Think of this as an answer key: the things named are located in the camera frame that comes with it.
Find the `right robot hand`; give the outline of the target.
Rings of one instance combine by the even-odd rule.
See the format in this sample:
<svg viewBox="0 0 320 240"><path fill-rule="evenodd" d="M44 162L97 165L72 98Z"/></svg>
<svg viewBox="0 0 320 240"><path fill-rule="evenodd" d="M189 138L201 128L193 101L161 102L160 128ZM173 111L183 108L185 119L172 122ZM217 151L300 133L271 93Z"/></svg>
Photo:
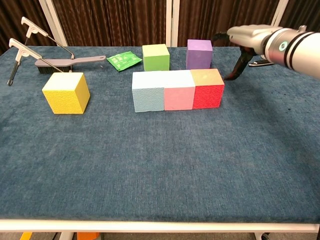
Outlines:
<svg viewBox="0 0 320 240"><path fill-rule="evenodd" d="M225 81L237 79L252 58L263 53L263 40L271 33L272 27L270 25L251 24L233 26L226 32L218 32L211 37L212 43L218 40L228 40L229 42L238 45L241 51L233 71L224 77Z"/></svg>

